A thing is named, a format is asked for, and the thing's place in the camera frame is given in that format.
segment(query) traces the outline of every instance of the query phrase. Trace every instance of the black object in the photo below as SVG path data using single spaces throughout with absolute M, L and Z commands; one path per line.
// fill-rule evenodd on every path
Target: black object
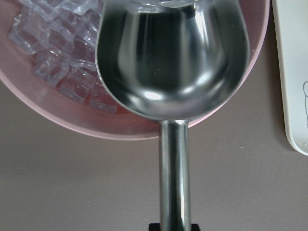
M 160 231 L 159 223 L 149 224 L 149 231 Z M 192 224 L 192 231 L 200 231 L 199 225 L 198 224 Z

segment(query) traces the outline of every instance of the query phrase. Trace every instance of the line drawing on tray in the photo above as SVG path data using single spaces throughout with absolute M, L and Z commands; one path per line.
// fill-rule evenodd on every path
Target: line drawing on tray
M 305 94 L 305 108 L 306 108 L 306 122 L 307 122 L 307 128 L 308 128 L 308 81 L 306 81 L 303 85 L 303 90 Z

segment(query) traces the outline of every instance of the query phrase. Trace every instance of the white plastic tray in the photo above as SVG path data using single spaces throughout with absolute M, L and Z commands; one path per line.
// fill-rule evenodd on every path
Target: white plastic tray
M 308 155 L 308 0 L 272 0 L 286 135 Z

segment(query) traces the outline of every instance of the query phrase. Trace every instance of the metal scoop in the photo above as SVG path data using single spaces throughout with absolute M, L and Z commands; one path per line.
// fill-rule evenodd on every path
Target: metal scoop
M 237 0 L 106 0 L 96 63 L 109 93 L 160 123 L 162 231 L 189 231 L 188 123 L 226 102 L 249 44 Z

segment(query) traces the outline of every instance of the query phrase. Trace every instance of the gray surface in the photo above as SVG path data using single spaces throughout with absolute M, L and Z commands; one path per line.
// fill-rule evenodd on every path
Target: gray surface
M 288 143 L 273 20 L 236 95 L 190 129 L 202 231 L 308 229 L 308 157 Z M 158 140 L 66 130 L 0 84 L 0 231 L 146 231 L 159 220 Z

